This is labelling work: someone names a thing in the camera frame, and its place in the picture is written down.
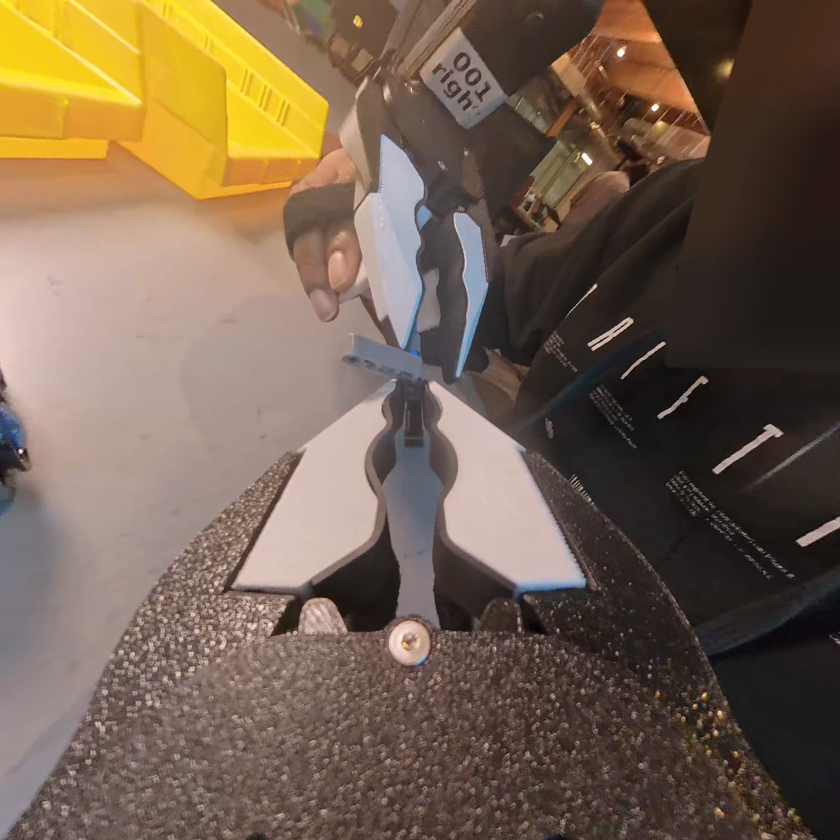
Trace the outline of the grey bent building beam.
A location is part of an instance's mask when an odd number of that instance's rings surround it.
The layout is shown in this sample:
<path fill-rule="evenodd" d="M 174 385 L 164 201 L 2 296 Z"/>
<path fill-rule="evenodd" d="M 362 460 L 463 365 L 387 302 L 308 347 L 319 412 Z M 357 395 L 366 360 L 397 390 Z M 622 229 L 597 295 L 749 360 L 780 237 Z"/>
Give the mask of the grey bent building beam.
<path fill-rule="evenodd" d="M 410 352 L 354 332 L 349 335 L 342 362 L 382 375 L 389 381 L 424 379 L 424 363 Z"/>

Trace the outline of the yellow storage bin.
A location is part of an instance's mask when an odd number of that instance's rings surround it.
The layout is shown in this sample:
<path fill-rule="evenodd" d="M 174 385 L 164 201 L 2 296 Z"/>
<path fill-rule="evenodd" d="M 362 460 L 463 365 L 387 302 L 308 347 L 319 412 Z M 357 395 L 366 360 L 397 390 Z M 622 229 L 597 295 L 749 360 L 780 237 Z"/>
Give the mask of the yellow storage bin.
<path fill-rule="evenodd" d="M 144 99 L 139 2 L 1 2 L 2 159 L 104 159 Z"/>

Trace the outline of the yellow bin with dividers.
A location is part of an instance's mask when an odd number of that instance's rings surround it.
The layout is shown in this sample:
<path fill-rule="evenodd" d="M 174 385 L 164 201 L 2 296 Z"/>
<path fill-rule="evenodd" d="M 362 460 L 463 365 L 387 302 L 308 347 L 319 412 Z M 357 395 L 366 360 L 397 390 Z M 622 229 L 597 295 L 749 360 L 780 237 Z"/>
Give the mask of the yellow bin with dividers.
<path fill-rule="evenodd" d="M 320 162 L 327 100 L 220 7 L 139 2 L 141 139 L 122 146 L 197 200 L 288 187 Z"/>

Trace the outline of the person's right hand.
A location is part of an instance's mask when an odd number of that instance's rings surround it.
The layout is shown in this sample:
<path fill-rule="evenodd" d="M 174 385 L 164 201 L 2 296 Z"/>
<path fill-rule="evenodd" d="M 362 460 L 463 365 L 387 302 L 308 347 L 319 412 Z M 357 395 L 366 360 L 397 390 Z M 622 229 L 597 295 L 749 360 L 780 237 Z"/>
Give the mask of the person's right hand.
<path fill-rule="evenodd" d="M 314 170 L 290 189 L 282 217 L 302 288 L 318 319 L 330 322 L 361 267 L 354 227 L 359 172 L 336 135 L 328 135 L 324 150 Z"/>

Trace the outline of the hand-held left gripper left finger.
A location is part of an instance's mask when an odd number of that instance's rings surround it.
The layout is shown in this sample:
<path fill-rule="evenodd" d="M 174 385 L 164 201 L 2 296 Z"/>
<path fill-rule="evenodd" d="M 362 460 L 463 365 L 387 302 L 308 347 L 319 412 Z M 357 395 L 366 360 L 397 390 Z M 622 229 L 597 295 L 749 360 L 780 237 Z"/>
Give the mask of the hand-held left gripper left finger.
<path fill-rule="evenodd" d="M 399 428 L 400 386 L 389 381 L 303 445 L 232 589 L 310 593 L 369 552 L 385 528 Z"/>

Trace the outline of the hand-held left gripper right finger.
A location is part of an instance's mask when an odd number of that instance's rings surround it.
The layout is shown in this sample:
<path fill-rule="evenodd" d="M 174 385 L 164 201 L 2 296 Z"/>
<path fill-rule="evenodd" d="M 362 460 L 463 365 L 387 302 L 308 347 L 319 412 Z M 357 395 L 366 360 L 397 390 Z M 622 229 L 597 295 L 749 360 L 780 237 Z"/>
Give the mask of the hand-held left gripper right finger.
<path fill-rule="evenodd" d="M 440 480 L 435 574 L 449 597 L 584 589 L 585 574 L 525 449 L 438 383 L 427 386 L 429 463 Z"/>

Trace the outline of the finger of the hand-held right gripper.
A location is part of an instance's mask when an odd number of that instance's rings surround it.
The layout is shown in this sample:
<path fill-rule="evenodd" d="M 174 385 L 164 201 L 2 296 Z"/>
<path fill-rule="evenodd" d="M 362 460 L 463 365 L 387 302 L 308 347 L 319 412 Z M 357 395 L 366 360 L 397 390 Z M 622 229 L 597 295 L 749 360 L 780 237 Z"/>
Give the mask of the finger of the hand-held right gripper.
<path fill-rule="evenodd" d="M 375 316 L 390 323 L 399 349 L 411 351 L 424 297 L 417 267 L 422 244 L 417 212 L 425 203 L 426 187 L 395 141 L 381 136 L 378 150 L 378 186 L 362 193 L 362 184 L 356 184 L 353 224 Z"/>
<path fill-rule="evenodd" d="M 443 372 L 446 382 L 463 373 L 487 299 L 487 259 L 482 232 L 467 213 L 445 226 L 443 259 Z"/>

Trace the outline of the black pin connector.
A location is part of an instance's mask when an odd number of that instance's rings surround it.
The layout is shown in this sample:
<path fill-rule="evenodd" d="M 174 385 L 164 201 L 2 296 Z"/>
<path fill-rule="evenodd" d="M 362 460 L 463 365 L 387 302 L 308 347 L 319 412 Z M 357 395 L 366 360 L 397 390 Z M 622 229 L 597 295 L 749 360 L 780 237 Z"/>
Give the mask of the black pin connector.
<path fill-rule="evenodd" d="M 402 398 L 402 432 L 406 448 L 422 448 L 424 446 L 425 393 L 425 380 L 402 381 L 400 391 Z"/>

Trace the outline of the grey toy robot head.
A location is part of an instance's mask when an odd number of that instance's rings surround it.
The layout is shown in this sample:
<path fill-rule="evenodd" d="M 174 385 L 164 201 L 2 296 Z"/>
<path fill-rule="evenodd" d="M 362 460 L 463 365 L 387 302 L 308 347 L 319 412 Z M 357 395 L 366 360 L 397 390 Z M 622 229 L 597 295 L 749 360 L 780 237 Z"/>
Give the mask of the grey toy robot head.
<path fill-rule="evenodd" d="M 15 498 L 18 476 L 30 468 L 25 428 L 9 402 L 7 383 L 1 373 L 1 513 Z"/>

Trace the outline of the person's right forearm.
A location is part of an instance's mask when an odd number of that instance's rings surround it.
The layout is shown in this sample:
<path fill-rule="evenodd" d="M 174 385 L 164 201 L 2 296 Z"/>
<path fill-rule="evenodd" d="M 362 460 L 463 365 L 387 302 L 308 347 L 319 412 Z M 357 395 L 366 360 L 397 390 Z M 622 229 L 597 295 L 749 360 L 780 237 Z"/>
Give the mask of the person's right forearm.
<path fill-rule="evenodd" d="M 575 232 L 529 234 L 502 246 L 471 349 L 530 364 L 585 293 L 618 311 L 668 274 L 705 163 L 682 161 L 646 176 Z"/>

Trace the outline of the grey desk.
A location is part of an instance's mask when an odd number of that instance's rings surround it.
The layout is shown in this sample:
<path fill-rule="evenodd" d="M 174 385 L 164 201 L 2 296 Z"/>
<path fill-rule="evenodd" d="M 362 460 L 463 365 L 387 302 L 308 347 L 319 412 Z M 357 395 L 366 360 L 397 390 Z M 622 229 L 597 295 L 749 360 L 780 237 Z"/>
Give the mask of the grey desk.
<path fill-rule="evenodd" d="M 2 834 L 144 597 L 205 526 L 382 380 L 320 324 L 286 191 L 197 201 L 120 146 L 2 161 L 2 371 L 31 470 L 1 521 Z"/>

